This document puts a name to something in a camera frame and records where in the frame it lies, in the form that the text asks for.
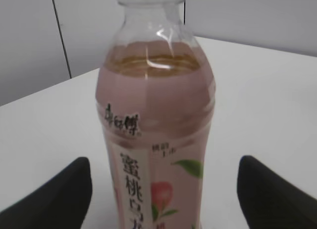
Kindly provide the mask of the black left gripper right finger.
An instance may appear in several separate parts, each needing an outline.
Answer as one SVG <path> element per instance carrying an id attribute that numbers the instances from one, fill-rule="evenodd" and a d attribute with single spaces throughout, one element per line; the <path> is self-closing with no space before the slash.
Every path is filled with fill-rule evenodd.
<path id="1" fill-rule="evenodd" d="M 240 159 L 237 197 L 251 229 L 315 229 L 317 200 L 251 155 Z"/>

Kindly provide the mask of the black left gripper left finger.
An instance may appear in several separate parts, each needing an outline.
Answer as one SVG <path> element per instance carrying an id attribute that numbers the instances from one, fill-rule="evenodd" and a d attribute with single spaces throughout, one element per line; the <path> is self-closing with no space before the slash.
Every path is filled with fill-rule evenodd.
<path id="1" fill-rule="evenodd" d="M 1 211 L 2 229 L 79 229 L 93 194 L 89 159 L 79 157 L 40 188 Z"/>

